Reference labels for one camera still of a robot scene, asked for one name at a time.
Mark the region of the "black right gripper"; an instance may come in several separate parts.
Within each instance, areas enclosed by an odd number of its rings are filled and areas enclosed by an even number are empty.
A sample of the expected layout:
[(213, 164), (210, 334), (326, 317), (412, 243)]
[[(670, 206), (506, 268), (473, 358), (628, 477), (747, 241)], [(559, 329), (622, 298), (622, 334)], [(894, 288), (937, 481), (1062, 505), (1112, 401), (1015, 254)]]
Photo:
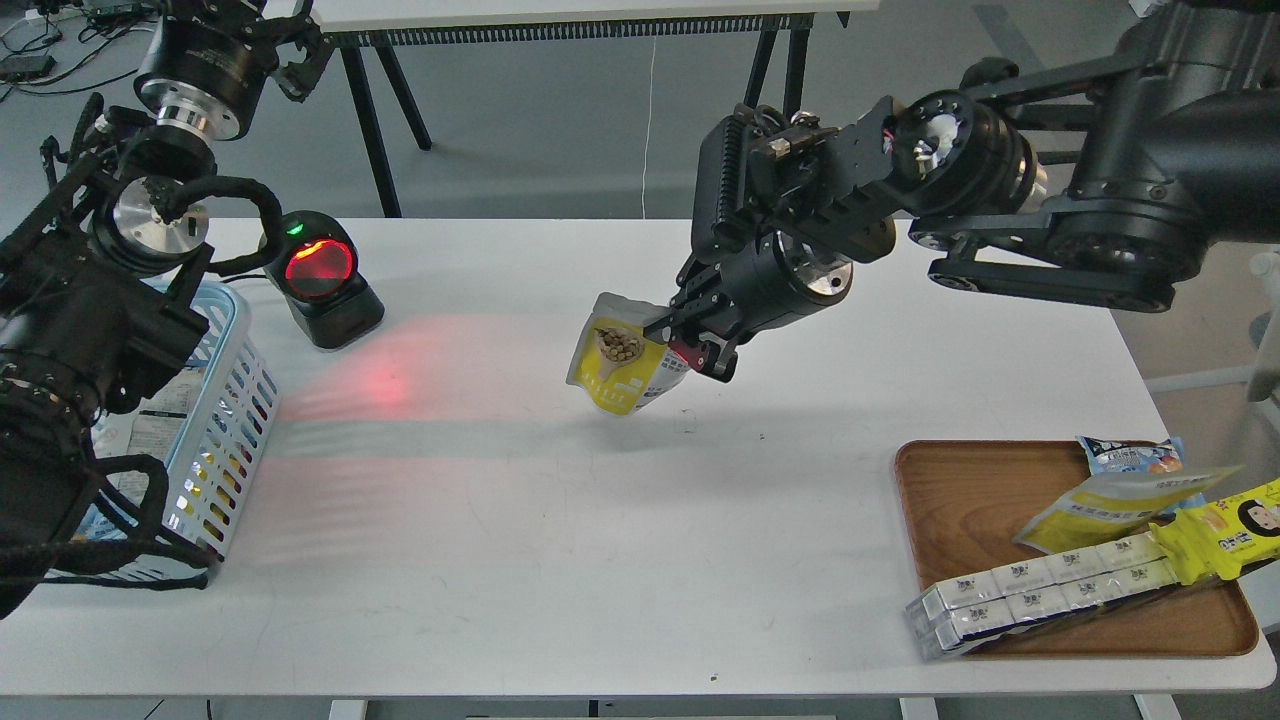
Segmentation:
[(852, 261), (785, 232), (705, 264), (692, 259), (677, 279), (676, 305), (645, 324), (652, 342), (668, 342), (691, 370), (728, 383), (737, 346), (841, 302), (852, 287)]

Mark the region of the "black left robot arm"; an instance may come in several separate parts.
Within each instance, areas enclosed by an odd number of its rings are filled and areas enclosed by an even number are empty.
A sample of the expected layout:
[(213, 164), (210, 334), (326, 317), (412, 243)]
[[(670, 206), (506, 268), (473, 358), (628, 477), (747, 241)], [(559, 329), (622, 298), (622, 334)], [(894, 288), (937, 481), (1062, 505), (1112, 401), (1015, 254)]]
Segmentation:
[(332, 40), (300, 1), (165, 1), (134, 79), (141, 109), (90, 96), (45, 199), (3, 241), (3, 614), (44, 582), (104, 583), (150, 555), (206, 582), (214, 550), (163, 525), (169, 479), (147, 455), (96, 457), (91, 427), (156, 395), (209, 331), (207, 273), (282, 254), (283, 211), (256, 179), (223, 176), (268, 79), (314, 90)]

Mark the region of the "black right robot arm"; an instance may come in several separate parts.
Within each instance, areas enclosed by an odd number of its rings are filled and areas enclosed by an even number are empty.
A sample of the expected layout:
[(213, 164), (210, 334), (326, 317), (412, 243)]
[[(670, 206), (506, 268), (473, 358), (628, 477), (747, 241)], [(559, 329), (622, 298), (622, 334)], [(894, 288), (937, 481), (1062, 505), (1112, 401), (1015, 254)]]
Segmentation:
[(1115, 51), (881, 99), (824, 127), (739, 105), (700, 147), (691, 255), (645, 336), (727, 382), (763, 331), (838, 304), (891, 218), (942, 286), (1138, 313), (1169, 309), (1219, 241), (1277, 241), (1275, 1), (1171, 1)]

